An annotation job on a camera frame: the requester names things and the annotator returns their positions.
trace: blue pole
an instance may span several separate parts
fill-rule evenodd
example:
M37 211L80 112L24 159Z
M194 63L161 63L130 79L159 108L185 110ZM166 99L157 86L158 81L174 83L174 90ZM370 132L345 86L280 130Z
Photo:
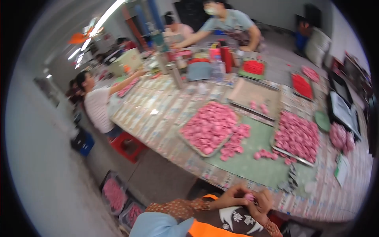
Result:
M157 6L155 5L155 0L147 0L147 3L149 5L151 14L153 15L153 18L155 20L155 26L164 32L164 25L162 24L161 18L159 16L159 12L157 9Z
M142 28L142 31L143 31L143 34L144 35L148 35L150 33L148 27L147 27L147 20L145 18L145 15L143 14L143 11L142 11L142 8L140 5L136 5L135 6L135 10L137 12L137 15L138 15L138 20L139 20L139 23L141 24L141 28Z

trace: orange pole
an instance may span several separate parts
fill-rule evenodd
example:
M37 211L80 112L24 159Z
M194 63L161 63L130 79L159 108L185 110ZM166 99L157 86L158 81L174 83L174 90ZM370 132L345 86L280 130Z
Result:
M121 6L121 10L122 10L122 15L124 16L126 22L128 23L128 25L130 26L130 29L133 31L134 35L137 37L137 39L139 40L139 42L141 43L142 47L144 48L144 50L148 51L149 48L146 44L146 41L145 39L141 36L141 34L139 33L136 25L134 24L132 18L130 17L129 15L129 12L128 12L128 8L126 7L125 4L123 4Z

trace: face mask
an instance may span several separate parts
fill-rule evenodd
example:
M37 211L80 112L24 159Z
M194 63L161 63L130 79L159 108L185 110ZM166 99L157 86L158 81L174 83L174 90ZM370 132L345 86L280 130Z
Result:
M208 15L211 15L211 16L215 16L215 15L217 14L216 9L214 9L214 8L206 8L206 9L205 9L205 12L206 12Z

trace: gray t-shirt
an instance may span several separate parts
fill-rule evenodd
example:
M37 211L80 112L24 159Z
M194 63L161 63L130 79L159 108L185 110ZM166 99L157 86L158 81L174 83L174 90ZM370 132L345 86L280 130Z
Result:
M241 27L241 31L247 31L250 27L254 25L254 22L249 18L245 13L228 9L228 16L224 22L220 21L218 17L212 17L208 19L203 27L201 27L201 31L214 31L214 30L222 30L222 31L231 31L238 25Z

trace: light blue sleeve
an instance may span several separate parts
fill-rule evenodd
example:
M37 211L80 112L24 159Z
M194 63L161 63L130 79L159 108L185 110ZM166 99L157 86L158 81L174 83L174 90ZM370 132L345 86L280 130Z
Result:
M192 224L193 218L178 224L168 214L144 212L138 216L129 237L185 237Z
M237 22L242 26L242 30L246 31L255 23L250 19L250 17L238 10L234 10L234 17L237 19Z
M217 19L215 17L209 18L204 25L199 29L199 31L214 31L216 28L215 22Z

